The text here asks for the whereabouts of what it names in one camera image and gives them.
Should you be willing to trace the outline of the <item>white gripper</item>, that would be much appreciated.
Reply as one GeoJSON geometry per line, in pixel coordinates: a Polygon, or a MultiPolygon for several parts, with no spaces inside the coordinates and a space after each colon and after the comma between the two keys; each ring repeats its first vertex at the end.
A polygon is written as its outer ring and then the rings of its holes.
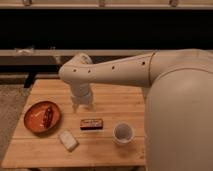
{"type": "Polygon", "coordinates": [[[88,110],[94,111],[93,93],[91,91],[85,94],[77,94],[76,92],[71,92],[71,100],[74,103],[72,105],[73,112],[76,113],[79,105],[88,105],[88,110]]]}

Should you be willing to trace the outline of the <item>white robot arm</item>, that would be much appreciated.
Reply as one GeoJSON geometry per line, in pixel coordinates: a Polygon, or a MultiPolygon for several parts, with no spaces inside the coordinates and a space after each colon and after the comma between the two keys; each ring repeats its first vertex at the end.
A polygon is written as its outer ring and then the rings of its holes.
{"type": "Polygon", "coordinates": [[[61,66],[73,107],[93,101],[92,83],[146,88],[147,171],[213,171],[213,53],[155,51],[95,64],[80,53],[61,66]]]}

